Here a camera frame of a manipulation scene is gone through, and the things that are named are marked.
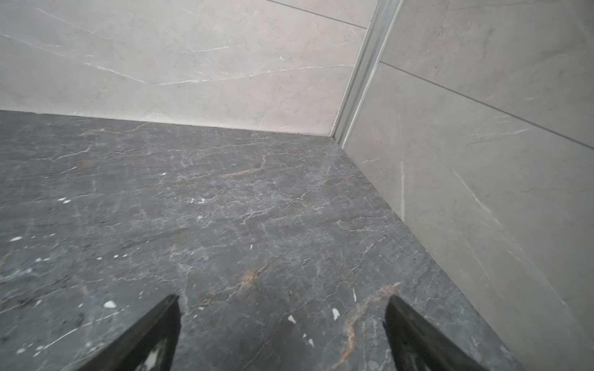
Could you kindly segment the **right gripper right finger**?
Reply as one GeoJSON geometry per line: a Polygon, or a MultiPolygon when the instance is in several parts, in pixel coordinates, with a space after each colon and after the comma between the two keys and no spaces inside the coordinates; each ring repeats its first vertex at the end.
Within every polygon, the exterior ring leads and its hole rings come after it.
{"type": "Polygon", "coordinates": [[[389,298],[384,328],[398,370],[484,370],[397,295],[389,298]]]}

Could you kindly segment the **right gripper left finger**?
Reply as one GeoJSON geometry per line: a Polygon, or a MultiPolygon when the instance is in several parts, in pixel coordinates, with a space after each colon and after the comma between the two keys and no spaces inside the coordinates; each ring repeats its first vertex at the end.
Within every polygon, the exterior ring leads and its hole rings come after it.
{"type": "Polygon", "coordinates": [[[170,370],[180,330],[179,296],[168,295],[78,370],[170,370]]]}

